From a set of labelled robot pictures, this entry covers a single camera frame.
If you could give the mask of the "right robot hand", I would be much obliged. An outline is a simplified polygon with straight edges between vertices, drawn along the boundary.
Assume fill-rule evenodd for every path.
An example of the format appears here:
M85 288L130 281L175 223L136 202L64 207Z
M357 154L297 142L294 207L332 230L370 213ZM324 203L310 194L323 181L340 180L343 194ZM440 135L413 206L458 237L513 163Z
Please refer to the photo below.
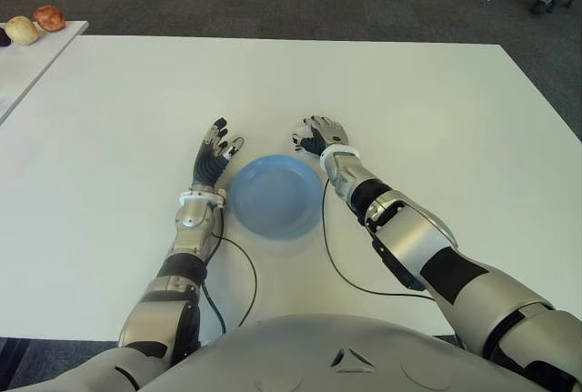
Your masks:
M310 116L303 119L304 125L311 132L311 136L292 134L292 142L296 151L304 151L315 156L333 145L347 145L347 133L343 126L325 116Z

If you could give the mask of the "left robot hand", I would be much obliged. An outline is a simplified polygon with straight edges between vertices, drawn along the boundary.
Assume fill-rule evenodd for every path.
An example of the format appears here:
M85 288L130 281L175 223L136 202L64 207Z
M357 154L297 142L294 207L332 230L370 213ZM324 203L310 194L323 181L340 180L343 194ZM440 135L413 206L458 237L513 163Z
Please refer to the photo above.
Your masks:
M225 139L228 133L226 126L227 121L220 117L206 131L196 155L192 186L214 187L231 159L243 147L243 137L236 137L232 141Z

